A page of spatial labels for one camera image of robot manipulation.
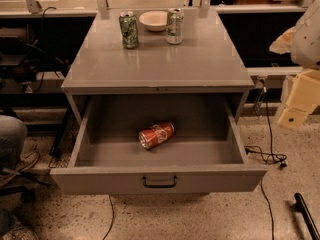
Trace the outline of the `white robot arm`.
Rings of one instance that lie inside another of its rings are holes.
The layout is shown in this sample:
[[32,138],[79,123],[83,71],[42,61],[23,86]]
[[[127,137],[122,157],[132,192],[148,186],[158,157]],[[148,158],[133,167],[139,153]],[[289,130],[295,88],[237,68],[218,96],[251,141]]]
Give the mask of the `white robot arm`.
[[282,101],[278,125],[294,129],[320,105],[320,1],[315,0],[296,24],[269,47],[277,54],[289,53],[291,61],[303,68],[292,80]]

